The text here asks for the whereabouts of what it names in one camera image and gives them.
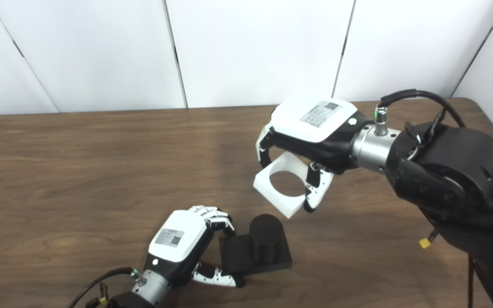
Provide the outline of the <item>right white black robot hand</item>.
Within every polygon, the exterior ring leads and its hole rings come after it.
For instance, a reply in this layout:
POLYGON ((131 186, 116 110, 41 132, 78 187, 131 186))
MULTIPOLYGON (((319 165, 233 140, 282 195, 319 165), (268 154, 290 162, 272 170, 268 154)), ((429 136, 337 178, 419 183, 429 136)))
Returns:
POLYGON ((311 93, 289 97, 272 111, 255 143, 262 167, 255 189, 286 218, 300 208, 314 212, 334 175, 358 168, 353 142, 373 123, 348 101, 311 93), (304 195, 286 197, 264 183, 278 166, 303 179, 304 195))

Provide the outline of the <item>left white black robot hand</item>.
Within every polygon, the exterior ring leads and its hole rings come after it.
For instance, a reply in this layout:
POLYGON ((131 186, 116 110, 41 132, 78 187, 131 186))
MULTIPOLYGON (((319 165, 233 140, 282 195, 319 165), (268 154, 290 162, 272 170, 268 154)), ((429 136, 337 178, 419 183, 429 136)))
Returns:
POLYGON ((235 236, 231 216, 220 208, 194 205, 175 210, 151 240, 144 270, 160 275, 170 288, 191 280, 243 288, 245 279, 240 275, 200 261, 218 231, 227 237, 235 236))

